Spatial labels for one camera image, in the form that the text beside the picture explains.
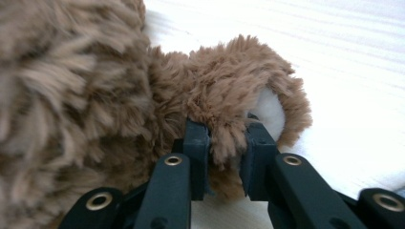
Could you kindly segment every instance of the black plastic part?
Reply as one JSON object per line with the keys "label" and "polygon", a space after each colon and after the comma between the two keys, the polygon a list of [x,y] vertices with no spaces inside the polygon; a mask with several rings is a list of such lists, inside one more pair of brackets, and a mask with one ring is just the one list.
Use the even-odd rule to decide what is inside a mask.
{"label": "black plastic part", "polygon": [[111,228],[131,229],[134,227],[147,187],[148,182],[124,196],[121,204],[118,206],[118,214]]}
{"label": "black plastic part", "polygon": [[182,152],[190,158],[192,200],[203,200],[204,194],[209,192],[207,168],[209,147],[208,129],[201,123],[187,119]]}
{"label": "black plastic part", "polygon": [[292,213],[296,228],[366,228],[303,157],[278,155],[271,174]]}
{"label": "black plastic part", "polygon": [[268,201],[266,167],[279,155],[276,142],[260,122],[253,122],[246,131],[247,152],[242,156],[240,177],[250,200]]}
{"label": "black plastic part", "polygon": [[190,228],[190,211],[190,161],[188,157],[182,154],[169,154],[161,157],[150,178],[133,228]]}
{"label": "black plastic part", "polygon": [[405,228],[405,198],[394,192],[379,188],[361,191],[357,212],[369,228]]}
{"label": "black plastic part", "polygon": [[[109,194],[112,197],[110,204],[99,210],[89,210],[87,202],[97,194]],[[123,194],[113,188],[98,188],[82,196],[69,211],[59,225],[59,229],[110,229],[117,216],[117,207],[122,201]],[[106,200],[95,199],[96,204]]]}

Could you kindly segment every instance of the metal ring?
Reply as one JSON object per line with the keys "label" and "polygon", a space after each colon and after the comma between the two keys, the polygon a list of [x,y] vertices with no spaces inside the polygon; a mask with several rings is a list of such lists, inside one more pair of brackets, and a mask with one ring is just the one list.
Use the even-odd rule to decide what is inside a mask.
{"label": "metal ring", "polygon": [[398,199],[393,198],[389,195],[386,194],[374,194],[373,195],[374,201],[380,205],[381,207],[388,209],[393,212],[402,212],[405,210],[404,204],[401,203]]}
{"label": "metal ring", "polygon": [[294,165],[294,166],[302,164],[302,161],[296,156],[285,156],[283,158],[283,161],[289,165]]}
{"label": "metal ring", "polygon": [[[96,200],[98,198],[101,198],[101,202],[97,202]],[[113,196],[111,196],[110,193],[108,192],[103,192],[103,193],[97,193],[93,195],[89,200],[87,200],[86,203],[86,208],[89,209],[90,211],[98,211],[100,209],[103,209],[107,207],[111,201],[113,201]]]}
{"label": "metal ring", "polygon": [[176,166],[176,165],[180,164],[181,162],[182,162],[182,159],[178,156],[170,156],[164,161],[164,163],[166,165],[170,165],[170,166]]}

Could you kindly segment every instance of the fluffy brown fur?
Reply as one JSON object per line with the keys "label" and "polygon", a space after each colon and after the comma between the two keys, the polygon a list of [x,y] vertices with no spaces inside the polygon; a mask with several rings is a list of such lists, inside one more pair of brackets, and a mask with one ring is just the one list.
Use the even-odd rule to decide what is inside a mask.
{"label": "fluffy brown fur", "polygon": [[91,189],[139,186],[187,116],[211,130],[213,188],[238,196],[230,161],[264,87],[285,110],[280,145],[310,125],[302,80],[268,46],[240,36],[165,54],[144,12],[140,0],[0,3],[0,228],[52,228]]}

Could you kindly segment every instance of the white inner ear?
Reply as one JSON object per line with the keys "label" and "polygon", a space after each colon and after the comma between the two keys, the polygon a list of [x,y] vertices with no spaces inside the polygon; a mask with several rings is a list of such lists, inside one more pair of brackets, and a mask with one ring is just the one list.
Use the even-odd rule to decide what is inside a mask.
{"label": "white inner ear", "polygon": [[274,94],[269,88],[264,88],[260,92],[256,108],[250,112],[259,117],[267,131],[277,141],[286,122],[284,110],[277,94]]}

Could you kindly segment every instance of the white fabric surface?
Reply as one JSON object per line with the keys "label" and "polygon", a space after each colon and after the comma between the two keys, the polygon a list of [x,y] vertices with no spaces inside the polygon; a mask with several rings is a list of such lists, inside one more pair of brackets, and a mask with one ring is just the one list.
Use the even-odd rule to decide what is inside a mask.
{"label": "white fabric surface", "polygon": [[[145,0],[145,31],[189,53],[256,35],[305,80],[313,125],[291,149],[335,190],[405,186],[403,0]],[[192,205],[192,228],[271,228],[262,202]]]}

